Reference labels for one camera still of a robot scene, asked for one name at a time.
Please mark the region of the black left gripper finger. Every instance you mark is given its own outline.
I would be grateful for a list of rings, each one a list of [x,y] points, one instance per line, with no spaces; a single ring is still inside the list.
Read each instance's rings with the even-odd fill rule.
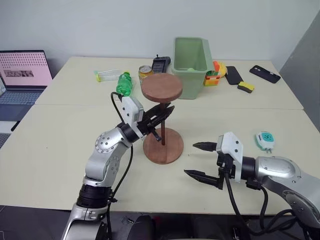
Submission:
[[[160,113],[157,114],[156,117],[154,117],[151,120],[150,125],[155,128],[156,126],[161,124],[163,121],[165,121],[169,117],[169,115],[173,112],[174,108],[175,108],[174,106],[170,106],[162,109]]]
[[[168,107],[167,103],[159,103],[155,105],[154,107],[144,112],[144,120],[151,120],[152,118],[157,117],[167,107]]]

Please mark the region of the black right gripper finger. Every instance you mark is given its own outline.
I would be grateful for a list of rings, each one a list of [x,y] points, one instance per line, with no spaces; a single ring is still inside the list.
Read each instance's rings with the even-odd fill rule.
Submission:
[[[184,172],[191,178],[200,183],[214,186],[220,190],[223,189],[223,179],[207,175],[205,172],[198,170],[184,170]]]
[[[194,143],[192,146],[195,147],[195,148],[198,148],[200,150],[203,150],[203,151],[215,152],[216,151],[216,147],[217,147],[217,143],[216,142],[205,141],[205,142]]]

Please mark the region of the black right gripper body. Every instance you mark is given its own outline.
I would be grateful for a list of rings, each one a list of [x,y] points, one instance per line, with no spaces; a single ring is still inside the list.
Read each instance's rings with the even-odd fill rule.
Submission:
[[[228,179],[235,178],[236,166],[232,156],[222,152],[218,152],[217,165],[219,175],[217,188],[222,190],[226,174],[228,174]]]

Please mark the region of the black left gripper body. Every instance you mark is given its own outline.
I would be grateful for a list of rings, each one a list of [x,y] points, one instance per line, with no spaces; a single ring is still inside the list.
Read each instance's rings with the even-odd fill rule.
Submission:
[[[153,134],[155,139],[159,142],[162,138],[156,133],[156,126],[162,122],[159,115],[150,115],[147,112],[144,112],[142,115],[142,120],[138,122],[138,130],[142,133],[143,136]]]

